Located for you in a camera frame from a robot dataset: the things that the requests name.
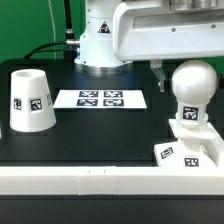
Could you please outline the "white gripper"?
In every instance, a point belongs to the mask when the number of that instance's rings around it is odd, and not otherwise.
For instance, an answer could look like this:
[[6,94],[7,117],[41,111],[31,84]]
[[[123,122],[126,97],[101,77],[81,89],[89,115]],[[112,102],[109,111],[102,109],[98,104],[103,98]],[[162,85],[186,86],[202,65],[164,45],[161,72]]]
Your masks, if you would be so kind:
[[151,60],[165,91],[166,59],[224,56],[224,0],[128,0],[113,16],[113,49],[123,61]]

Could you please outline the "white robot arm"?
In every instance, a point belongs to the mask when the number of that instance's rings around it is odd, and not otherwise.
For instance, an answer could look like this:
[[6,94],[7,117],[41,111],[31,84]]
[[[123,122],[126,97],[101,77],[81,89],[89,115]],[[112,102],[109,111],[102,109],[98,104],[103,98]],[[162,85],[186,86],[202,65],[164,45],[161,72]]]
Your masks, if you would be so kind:
[[163,85],[162,63],[224,56],[224,0],[84,0],[86,27],[75,62],[111,71],[148,61]]

